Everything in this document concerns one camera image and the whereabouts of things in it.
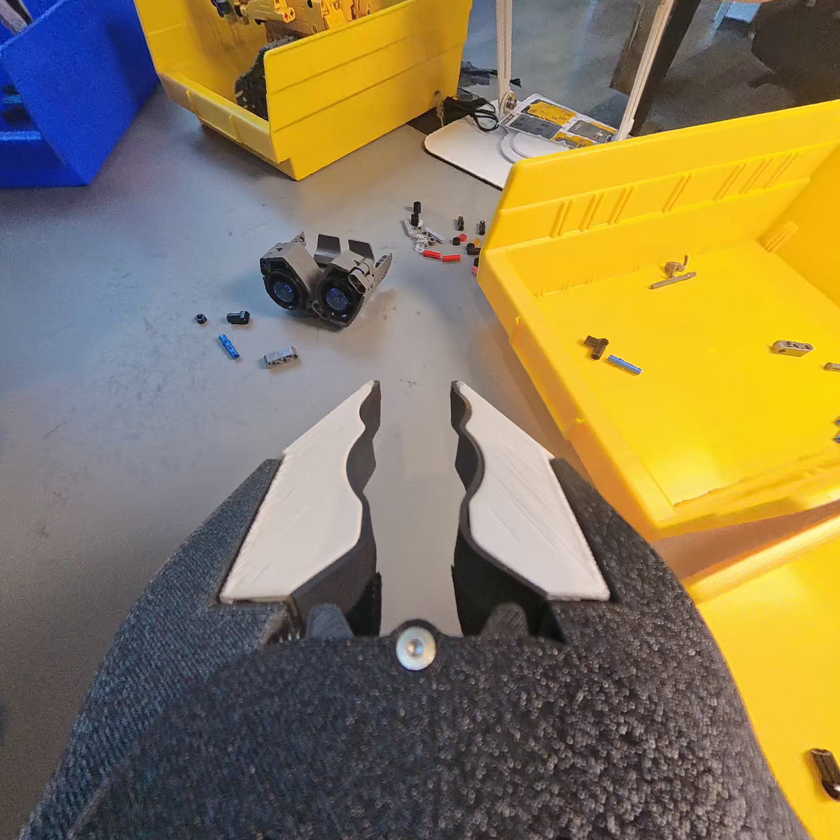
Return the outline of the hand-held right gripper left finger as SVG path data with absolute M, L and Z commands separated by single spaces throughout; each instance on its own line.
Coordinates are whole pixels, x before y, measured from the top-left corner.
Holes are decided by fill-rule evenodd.
M 335 605 L 355 635 L 382 627 L 371 506 L 382 389 L 368 381 L 281 453 L 218 600 L 279 603 L 304 625 Z

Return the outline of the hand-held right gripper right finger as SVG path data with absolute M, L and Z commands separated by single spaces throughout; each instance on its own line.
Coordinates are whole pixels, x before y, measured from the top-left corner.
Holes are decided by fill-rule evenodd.
M 560 637 L 554 605 L 609 603 L 611 588 L 557 459 L 465 382 L 451 387 L 464 489 L 451 565 L 460 630 Z

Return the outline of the yellow open-front storage bin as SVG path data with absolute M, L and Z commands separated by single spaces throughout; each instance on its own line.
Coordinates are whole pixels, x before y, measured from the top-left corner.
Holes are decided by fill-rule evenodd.
M 838 500 L 823 369 L 838 166 L 837 100 L 512 166 L 477 281 L 593 484 L 646 537 Z M 694 278 L 648 288 L 685 255 Z M 600 360 L 588 335 L 610 342 Z

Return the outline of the grey toy brick engine assembly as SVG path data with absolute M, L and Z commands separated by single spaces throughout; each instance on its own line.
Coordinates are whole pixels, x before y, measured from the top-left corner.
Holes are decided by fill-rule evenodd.
M 322 268 L 313 310 L 333 328 L 349 327 L 366 299 L 382 284 L 392 261 L 392 253 L 375 257 L 370 244 L 351 240 L 348 248 Z

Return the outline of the blue storage bin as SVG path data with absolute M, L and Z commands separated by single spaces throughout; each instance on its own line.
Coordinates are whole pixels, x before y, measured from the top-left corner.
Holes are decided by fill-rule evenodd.
M 89 184 L 157 85 L 134 2 L 2 2 L 2 188 Z

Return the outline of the grey desk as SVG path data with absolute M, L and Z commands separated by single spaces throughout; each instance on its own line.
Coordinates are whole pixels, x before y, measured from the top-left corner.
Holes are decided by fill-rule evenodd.
M 425 261 L 400 228 L 411 200 L 489 221 L 500 195 L 412 125 L 294 182 L 162 89 L 91 184 L 2 190 L 2 838 L 26 824 L 149 581 L 367 381 L 382 392 L 365 491 L 385 633 L 413 617 L 459 632 L 453 380 L 590 478 L 468 267 Z M 345 329 L 266 292 L 260 258 L 300 232 L 310 253 L 331 235 L 393 254 Z M 250 324 L 228 324 L 240 310 Z M 288 346 L 299 362 L 267 369 Z

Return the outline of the pile of small brick parts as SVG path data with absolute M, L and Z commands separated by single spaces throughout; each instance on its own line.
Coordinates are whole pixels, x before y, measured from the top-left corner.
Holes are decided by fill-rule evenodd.
M 483 217 L 464 213 L 449 216 L 430 203 L 414 199 L 404 208 L 400 228 L 415 253 L 442 266 L 467 266 L 477 274 L 489 224 Z

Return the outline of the white round disc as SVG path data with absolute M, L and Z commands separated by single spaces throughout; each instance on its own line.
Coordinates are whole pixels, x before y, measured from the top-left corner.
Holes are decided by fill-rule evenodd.
M 573 150 L 564 141 L 558 142 L 542 135 L 511 128 L 502 128 L 502 132 L 500 153 L 511 164 Z

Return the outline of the black brick beam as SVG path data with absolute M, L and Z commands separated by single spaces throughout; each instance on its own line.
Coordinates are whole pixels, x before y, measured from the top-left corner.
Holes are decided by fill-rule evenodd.
M 839 762 L 829 749 L 814 748 L 809 751 L 815 773 L 822 789 L 834 802 L 840 799 Z

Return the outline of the white rounded flat plate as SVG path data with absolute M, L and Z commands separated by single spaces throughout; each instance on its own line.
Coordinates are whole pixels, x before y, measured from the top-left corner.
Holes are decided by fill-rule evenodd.
M 471 119 L 460 119 L 428 134 L 424 150 L 477 180 L 502 190 L 513 165 L 523 161 L 504 129 L 481 131 Z

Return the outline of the yellow black sticker sheet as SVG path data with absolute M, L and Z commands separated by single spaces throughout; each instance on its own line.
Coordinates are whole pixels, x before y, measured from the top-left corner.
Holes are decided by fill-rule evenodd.
M 616 134 L 612 126 L 539 94 L 518 102 L 500 121 L 500 126 L 505 131 L 569 150 L 609 143 Z

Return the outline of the yellow storage bin with ledge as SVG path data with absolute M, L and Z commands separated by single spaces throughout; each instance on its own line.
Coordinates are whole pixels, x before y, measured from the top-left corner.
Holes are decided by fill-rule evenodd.
M 295 181 L 455 96 L 470 1 L 396 1 L 343 28 L 265 54 L 268 118 L 239 106 L 236 80 L 266 34 L 209 1 L 137 1 L 174 103 Z

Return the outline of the wooden table leg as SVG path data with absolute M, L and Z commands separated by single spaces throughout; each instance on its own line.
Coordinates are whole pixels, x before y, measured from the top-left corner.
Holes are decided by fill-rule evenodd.
M 617 140 L 640 133 L 700 6 L 700 1 L 641 1 L 610 88 L 627 102 Z

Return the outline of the white wooden book stand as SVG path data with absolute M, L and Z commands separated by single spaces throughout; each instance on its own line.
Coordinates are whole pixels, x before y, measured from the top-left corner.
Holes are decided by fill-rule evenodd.
M 612 139 L 614 142 L 625 140 L 634 126 L 639 103 L 675 5 L 675 1 L 661 1 L 656 6 L 623 117 Z M 517 105 L 516 96 L 511 89 L 512 1 L 496 1 L 496 27 L 497 119 L 502 127 L 507 128 L 512 121 L 510 114 Z

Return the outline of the black office chair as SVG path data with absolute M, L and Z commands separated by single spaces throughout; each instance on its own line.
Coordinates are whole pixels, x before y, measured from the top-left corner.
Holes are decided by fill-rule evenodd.
M 798 104 L 839 97 L 839 2 L 762 2 L 751 52 Z

